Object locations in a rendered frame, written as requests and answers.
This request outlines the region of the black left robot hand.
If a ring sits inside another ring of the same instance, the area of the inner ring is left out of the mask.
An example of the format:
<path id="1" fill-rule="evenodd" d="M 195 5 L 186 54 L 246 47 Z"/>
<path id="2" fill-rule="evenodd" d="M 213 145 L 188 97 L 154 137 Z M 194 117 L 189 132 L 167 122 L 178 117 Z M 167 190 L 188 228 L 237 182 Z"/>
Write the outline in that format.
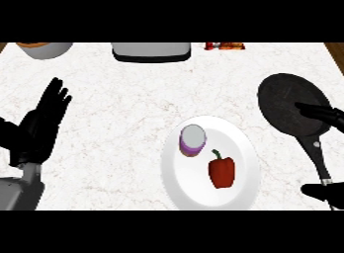
<path id="1" fill-rule="evenodd" d="M 0 147 L 10 151 L 10 166 L 43 164 L 52 156 L 59 124 L 71 102 L 62 80 L 55 78 L 37 107 L 15 125 L 0 117 Z"/>

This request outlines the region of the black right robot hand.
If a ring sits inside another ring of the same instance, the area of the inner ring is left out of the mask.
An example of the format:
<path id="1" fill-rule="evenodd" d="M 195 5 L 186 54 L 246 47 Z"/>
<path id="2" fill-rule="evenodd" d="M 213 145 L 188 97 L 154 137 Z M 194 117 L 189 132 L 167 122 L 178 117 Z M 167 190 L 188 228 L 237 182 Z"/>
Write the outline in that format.
<path id="1" fill-rule="evenodd" d="M 334 126 L 344 133 L 344 112 L 337 108 L 308 105 L 296 103 L 300 109 L 300 114 L 311 118 L 324 121 L 330 126 Z M 321 201 L 327 201 L 336 208 L 344 210 L 344 182 L 327 184 L 305 184 L 300 187 L 302 192 Z"/>

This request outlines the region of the black frying pan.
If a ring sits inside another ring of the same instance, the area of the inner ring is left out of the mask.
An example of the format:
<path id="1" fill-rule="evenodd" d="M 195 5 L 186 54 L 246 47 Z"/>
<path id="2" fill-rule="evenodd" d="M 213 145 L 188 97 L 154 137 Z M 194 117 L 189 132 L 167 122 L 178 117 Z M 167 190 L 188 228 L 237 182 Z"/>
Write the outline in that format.
<path id="1" fill-rule="evenodd" d="M 333 183 L 324 163 L 319 137 L 330 131 L 330 125 L 300 114 L 294 103 L 330 106 L 330 101 L 318 87 L 293 74 L 271 75 L 259 87 L 259 107 L 269 124 L 291 135 L 317 168 L 321 185 Z"/>

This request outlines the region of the red bell pepper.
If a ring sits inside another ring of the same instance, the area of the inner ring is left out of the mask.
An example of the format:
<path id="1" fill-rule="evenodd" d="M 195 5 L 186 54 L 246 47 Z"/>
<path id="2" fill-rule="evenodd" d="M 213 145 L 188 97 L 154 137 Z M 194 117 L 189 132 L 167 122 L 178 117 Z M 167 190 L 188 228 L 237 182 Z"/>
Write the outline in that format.
<path id="1" fill-rule="evenodd" d="M 216 159 L 209 162 L 209 177 L 216 189 L 231 188 L 235 182 L 235 161 L 223 158 L 217 149 L 212 150 Z"/>

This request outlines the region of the white plate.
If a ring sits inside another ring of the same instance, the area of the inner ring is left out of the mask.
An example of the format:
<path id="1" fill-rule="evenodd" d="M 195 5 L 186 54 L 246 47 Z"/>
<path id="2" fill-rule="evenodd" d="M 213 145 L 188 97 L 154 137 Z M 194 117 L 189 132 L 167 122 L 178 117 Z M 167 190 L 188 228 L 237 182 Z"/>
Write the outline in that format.
<path id="1" fill-rule="evenodd" d="M 206 145 L 197 156 L 179 150 L 182 129 L 198 125 L 206 132 Z M 235 161 L 235 181 L 231 188 L 216 189 L 209 176 L 209 162 L 222 158 Z M 257 198 L 260 167 L 254 146 L 246 133 L 226 120 L 194 117 L 175 128 L 163 153 L 163 181 L 175 206 L 181 210 L 247 210 Z"/>

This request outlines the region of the grey bowl with orange contents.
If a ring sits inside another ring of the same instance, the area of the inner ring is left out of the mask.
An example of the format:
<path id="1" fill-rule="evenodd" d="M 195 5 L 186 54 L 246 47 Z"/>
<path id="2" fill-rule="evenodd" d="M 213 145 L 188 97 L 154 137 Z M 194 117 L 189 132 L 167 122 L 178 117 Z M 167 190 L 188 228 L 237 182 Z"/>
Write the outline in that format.
<path id="1" fill-rule="evenodd" d="M 71 42 L 18 42 L 18 46 L 33 59 L 52 59 L 67 53 Z"/>

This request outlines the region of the purple can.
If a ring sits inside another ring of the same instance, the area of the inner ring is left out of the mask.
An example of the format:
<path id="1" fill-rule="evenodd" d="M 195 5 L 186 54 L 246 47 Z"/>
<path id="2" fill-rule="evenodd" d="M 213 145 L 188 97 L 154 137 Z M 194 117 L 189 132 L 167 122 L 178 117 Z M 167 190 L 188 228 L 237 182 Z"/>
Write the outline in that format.
<path id="1" fill-rule="evenodd" d="M 188 125 L 179 134 L 179 150 L 188 157 L 198 155 L 207 141 L 206 131 L 200 125 Z"/>

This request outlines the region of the grey appliance with black base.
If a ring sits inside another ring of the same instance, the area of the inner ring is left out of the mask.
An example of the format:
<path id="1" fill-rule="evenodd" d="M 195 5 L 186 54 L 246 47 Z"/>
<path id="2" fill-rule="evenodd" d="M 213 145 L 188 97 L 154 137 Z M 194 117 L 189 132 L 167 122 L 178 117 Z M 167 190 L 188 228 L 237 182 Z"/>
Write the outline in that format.
<path id="1" fill-rule="evenodd" d="M 114 42 L 118 61 L 138 63 L 181 62 L 191 58 L 189 42 Z"/>

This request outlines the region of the red and orange packet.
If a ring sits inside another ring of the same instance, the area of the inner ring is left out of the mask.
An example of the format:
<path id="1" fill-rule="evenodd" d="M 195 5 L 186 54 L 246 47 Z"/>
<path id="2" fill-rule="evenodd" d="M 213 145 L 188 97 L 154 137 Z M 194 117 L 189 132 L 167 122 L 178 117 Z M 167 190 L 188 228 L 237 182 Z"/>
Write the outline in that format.
<path id="1" fill-rule="evenodd" d="M 204 46 L 206 50 L 220 49 L 220 50 L 232 50 L 246 49 L 246 45 L 243 42 L 207 42 Z"/>

